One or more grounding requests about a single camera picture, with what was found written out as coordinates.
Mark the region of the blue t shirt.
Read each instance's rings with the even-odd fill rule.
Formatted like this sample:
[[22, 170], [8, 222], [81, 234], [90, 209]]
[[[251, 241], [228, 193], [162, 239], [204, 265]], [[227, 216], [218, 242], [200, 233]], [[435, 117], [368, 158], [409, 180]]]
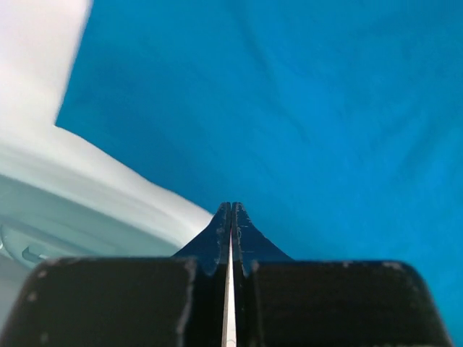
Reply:
[[95, 1], [56, 123], [298, 259], [395, 259], [462, 344], [460, 1]]

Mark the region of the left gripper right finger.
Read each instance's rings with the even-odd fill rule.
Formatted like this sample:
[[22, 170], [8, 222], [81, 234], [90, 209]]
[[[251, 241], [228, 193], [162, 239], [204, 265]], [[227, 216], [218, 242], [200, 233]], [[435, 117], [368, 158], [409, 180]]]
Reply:
[[238, 346], [450, 346], [426, 282], [393, 260], [296, 261], [231, 207]]

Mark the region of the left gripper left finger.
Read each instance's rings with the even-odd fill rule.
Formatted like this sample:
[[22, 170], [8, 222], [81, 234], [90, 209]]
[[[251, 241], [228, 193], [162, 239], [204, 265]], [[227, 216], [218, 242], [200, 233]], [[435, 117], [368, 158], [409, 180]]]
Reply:
[[48, 260], [28, 276], [3, 346], [224, 346], [231, 205], [170, 257]]

